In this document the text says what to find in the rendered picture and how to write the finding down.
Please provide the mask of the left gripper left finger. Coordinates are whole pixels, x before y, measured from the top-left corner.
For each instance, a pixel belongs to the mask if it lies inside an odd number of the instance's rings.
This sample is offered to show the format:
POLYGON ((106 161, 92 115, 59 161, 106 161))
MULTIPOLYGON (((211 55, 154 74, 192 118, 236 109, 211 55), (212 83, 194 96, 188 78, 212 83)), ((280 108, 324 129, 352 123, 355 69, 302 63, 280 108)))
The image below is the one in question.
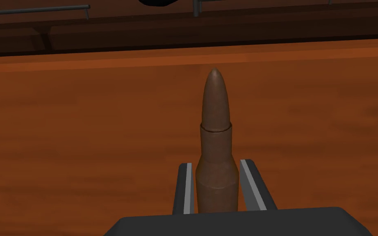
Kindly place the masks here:
POLYGON ((178 168, 172 214, 194 213, 194 179, 192 163, 182 163, 178 168))

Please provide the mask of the brown bullet-shaped bottle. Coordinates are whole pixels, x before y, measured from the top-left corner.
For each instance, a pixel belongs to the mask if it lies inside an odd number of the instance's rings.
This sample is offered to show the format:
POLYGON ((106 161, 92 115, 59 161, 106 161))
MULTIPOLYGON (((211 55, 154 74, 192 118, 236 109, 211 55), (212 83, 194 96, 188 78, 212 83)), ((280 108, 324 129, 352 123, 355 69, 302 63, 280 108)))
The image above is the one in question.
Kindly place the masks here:
POLYGON ((227 89, 217 68, 211 70, 205 82, 200 143, 196 167, 198 213, 237 211, 239 170, 232 156, 227 89))

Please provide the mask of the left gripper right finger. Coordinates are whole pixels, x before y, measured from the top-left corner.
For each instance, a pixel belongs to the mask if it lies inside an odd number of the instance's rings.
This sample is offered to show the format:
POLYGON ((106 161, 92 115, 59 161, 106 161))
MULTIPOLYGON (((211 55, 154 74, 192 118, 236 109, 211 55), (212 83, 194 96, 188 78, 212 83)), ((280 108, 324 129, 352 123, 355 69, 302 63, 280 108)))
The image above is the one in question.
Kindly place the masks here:
POLYGON ((278 209, 252 159, 240 160, 239 179, 247 211, 278 209))

